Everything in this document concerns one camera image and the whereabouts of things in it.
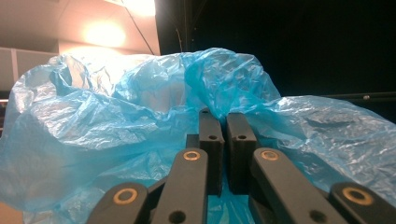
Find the translucent blue plastic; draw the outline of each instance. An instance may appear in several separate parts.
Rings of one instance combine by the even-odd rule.
[[[396,126],[350,103],[280,98],[251,55],[62,55],[15,84],[0,139],[0,201],[26,223],[85,223],[111,187],[166,176],[198,111],[243,112],[316,186],[354,180],[396,205]],[[253,223],[247,196],[209,196],[208,223]]]

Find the dark wall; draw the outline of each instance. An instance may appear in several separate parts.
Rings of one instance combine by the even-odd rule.
[[[179,1],[169,2],[181,20]],[[193,1],[192,16],[201,2]],[[208,0],[191,51],[254,54],[282,95],[396,91],[393,2]],[[162,54],[180,52],[177,22],[169,21],[157,8]]]

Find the ceiling light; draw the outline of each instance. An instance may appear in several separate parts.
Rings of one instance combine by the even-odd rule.
[[[127,7],[134,14],[141,16],[155,16],[154,0],[105,0],[110,3]]]
[[[87,29],[85,40],[94,45],[120,47],[125,41],[125,33],[116,24],[96,23]]]

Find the ceiling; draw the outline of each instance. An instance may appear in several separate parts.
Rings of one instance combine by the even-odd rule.
[[[154,54],[160,54],[155,16],[130,11]],[[58,41],[92,44],[87,30],[117,24],[125,40],[117,49],[150,53],[124,7],[104,0],[0,0],[0,47],[56,52]]]

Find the blue plastic bag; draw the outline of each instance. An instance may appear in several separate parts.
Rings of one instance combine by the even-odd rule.
[[[0,139],[0,200],[26,223],[84,223],[111,187],[166,176],[198,111],[243,112],[315,185],[351,179],[396,204],[396,127],[352,104],[280,98],[251,55],[209,49],[168,56],[62,55],[16,83]],[[225,181],[208,223],[253,223]]]

